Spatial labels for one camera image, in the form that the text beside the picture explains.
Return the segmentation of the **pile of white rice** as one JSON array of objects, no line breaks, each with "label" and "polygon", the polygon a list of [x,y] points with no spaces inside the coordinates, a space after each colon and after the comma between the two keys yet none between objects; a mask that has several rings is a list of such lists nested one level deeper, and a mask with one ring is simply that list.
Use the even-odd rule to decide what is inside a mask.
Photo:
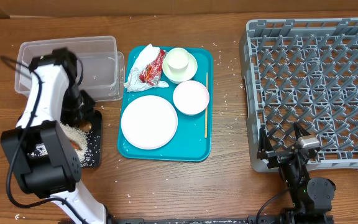
[{"label": "pile of white rice", "polygon": [[78,128],[60,123],[60,127],[70,141],[77,143],[81,151],[75,150],[81,166],[98,167],[101,163],[101,135],[94,131],[84,133]]}]

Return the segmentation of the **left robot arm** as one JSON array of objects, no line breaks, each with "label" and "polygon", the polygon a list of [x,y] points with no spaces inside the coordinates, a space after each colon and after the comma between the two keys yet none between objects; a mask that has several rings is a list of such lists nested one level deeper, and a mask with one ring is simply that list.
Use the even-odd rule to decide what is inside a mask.
[{"label": "left robot arm", "polygon": [[9,162],[6,194],[19,208],[53,202],[73,223],[114,223],[108,208],[98,202],[81,180],[81,161],[62,129],[89,121],[101,134],[101,113],[79,89],[79,59],[67,48],[34,57],[26,66],[32,80],[25,110],[14,129],[1,134]]}]

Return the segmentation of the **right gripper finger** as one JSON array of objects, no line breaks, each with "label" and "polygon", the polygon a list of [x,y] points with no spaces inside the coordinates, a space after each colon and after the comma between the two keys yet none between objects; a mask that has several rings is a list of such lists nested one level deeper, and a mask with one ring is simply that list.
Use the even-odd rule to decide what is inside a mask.
[{"label": "right gripper finger", "polygon": [[299,122],[294,122],[293,123],[293,129],[294,129],[294,132],[295,132],[295,137],[297,139],[299,139],[300,137],[303,137],[303,136],[309,136],[309,132],[303,128],[301,126],[301,124]]},{"label": "right gripper finger", "polygon": [[266,154],[273,151],[272,145],[269,141],[265,128],[259,129],[259,148],[258,154]]}]

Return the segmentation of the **large white plate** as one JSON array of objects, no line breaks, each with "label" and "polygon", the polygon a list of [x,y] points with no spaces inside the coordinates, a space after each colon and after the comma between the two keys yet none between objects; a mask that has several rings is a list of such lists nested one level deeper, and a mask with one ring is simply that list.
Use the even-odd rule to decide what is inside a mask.
[{"label": "large white plate", "polygon": [[174,137],[178,127],[175,108],[166,99],[146,95],[129,103],[121,116],[121,131],[133,146],[158,149]]}]

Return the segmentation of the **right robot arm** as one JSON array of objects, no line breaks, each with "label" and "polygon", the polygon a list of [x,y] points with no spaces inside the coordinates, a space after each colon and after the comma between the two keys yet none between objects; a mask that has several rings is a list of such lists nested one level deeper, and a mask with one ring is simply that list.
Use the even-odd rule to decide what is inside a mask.
[{"label": "right robot arm", "polygon": [[[300,123],[293,123],[296,136],[294,145],[287,150],[277,152],[273,149],[266,130],[259,131],[257,158],[268,160],[269,169],[277,168],[287,189],[265,202],[255,217],[249,217],[253,223],[333,223],[333,217],[327,216],[332,209],[336,185],[323,177],[310,177],[306,165],[314,159],[321,149],[319,140],[312,136]],[[292,208],[284,208],[279,215],[262,215],[264,208],[286,193],[290,194]]]}]

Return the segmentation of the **orange carrot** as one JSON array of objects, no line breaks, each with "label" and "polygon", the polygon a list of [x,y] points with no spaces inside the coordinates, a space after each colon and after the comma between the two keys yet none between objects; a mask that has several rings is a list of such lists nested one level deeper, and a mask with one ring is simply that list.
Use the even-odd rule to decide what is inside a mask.
[{"label": "orange carrot", "polygon": [[70,143],[75,150],[81,151],[81,147],[79,145],[77,145],[77,143],[75,143],[73,141],[70,141]]}]

